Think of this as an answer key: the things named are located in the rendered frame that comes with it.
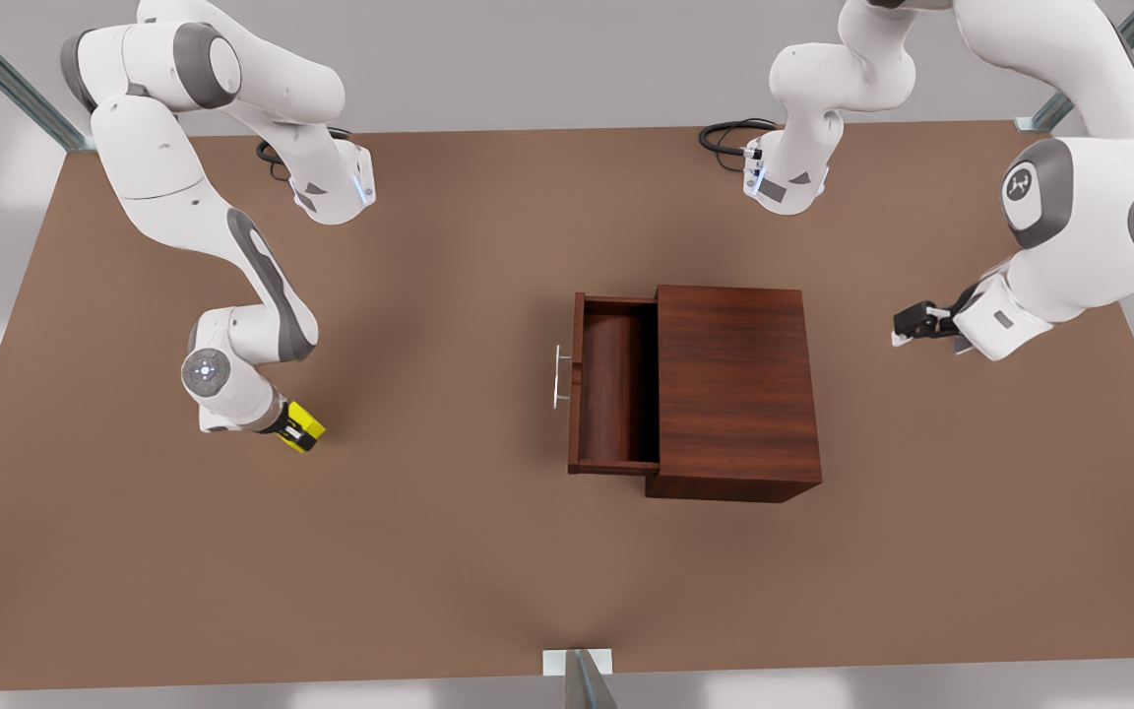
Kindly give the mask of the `small yellow and black box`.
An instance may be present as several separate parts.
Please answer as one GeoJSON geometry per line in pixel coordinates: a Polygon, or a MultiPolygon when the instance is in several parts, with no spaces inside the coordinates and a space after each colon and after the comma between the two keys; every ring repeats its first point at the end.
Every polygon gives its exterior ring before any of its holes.
{"type": "Polygon", "coordinates": [[[293,410],[293,413],[295,414],[295,422],[298,423],[298,427],[301,427],[301,439],[286,440],[281,437],[280,438],[284,440],[284,444],[287,444],[293,450],[307,453],[315,447],[321,436],[325,434],[327,427],[319,422],[314,415],[311,415],[307,410],[303,410],[297,400],[295,400],[295,403],[298,406],[298,410],[293,410]]]}

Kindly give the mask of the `brown wooden cabinet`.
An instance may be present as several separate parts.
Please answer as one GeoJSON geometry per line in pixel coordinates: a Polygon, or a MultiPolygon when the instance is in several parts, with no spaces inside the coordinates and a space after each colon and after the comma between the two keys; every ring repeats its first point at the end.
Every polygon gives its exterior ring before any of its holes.
{"type": "Polygon", "coordinates": [[[659,470],[649,497],[784,503],[822,482],[796,289],[657,288],[659,470]]]}

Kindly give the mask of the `silver frame post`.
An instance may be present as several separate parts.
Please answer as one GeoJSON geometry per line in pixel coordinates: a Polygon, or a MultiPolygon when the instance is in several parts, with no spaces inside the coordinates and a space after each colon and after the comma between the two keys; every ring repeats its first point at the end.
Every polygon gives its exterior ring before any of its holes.
{"type": "Polygon", "coordinates": [[[1134,140],[1134,48],[1095,0],[1022,0],[1019,71],[1070,98],[1094,138],[1134,140]]]}
{"type": "Polygon", "coordinates": [[[78,130],[3,54],[0,54],[0,93],[67,152],[95,149],[94,141],[78,130]]]}
{"type": "Polygon", "coordinates": [[[613,674],[611,649],[553,649],[541,652],[541,673],[562,677],[564,709],[617,709],[606,678],[613,674]]]}

